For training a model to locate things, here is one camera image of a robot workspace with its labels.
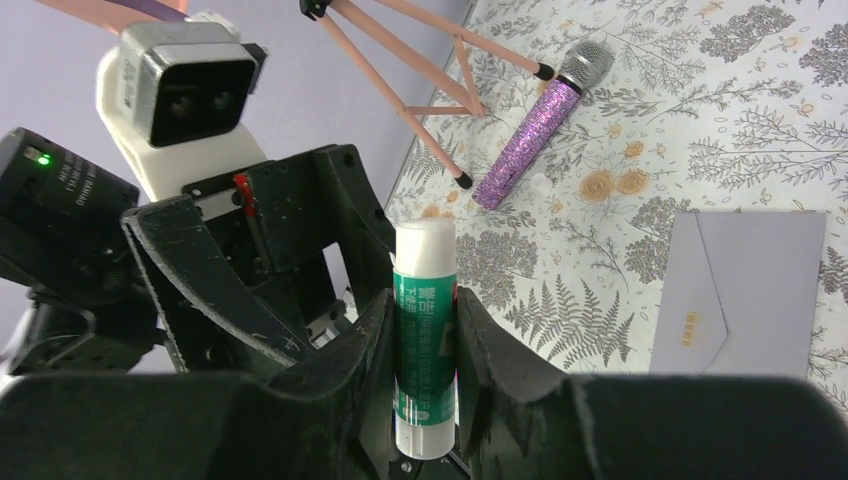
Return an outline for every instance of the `green label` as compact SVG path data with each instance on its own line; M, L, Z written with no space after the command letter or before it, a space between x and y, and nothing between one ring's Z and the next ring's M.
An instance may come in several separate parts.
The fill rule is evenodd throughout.
M453 418L456 372L456 275L411 278L395 273L400 326L395 411L411 425Z

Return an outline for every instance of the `camera lens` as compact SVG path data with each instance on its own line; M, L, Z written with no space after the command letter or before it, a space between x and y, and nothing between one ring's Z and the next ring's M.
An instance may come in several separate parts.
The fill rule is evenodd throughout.
M221 92L215 95L212 102L215 105L215 110L226 110L232 103L232 95L230 92Z
M191 100L188 97L180 97L171 104L171 113L177 118L185 118L191 110Z

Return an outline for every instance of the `purple object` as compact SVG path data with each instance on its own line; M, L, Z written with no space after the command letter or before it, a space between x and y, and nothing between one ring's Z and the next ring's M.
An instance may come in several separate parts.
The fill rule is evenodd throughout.
M106 0L115 5L131 8L139 13L150 15L151 17L166 22L185 20L186 14L171 8L158 0Z
M509 194L521 174L547 145L551 135L580 103L580 94L560 78L554 79L536 100L530 113L501 152L471 198L494 210Z

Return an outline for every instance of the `black rubber tip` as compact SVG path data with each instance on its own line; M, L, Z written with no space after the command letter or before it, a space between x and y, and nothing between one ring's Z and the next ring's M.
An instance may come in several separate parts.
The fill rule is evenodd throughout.
M550 65L545 65L544 63L539 64L539 71L534 73L536 78L544 81L548 81L554 78L556 72L554 72L554 68Z
M472 185L474 185L474 180L472 180L471 177L469 177L468 174L465 172L462 172L462 176L459 178L454 178L454 180L456 180L456 184L462 187L464 190L468 190L469 188L471 188Z

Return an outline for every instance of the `cable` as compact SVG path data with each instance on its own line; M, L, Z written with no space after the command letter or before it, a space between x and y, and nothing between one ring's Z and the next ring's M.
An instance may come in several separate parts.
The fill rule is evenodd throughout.
M106 0L115 5L121 5L158 20L171 22L185 20L186 14L171 8L158 0Z

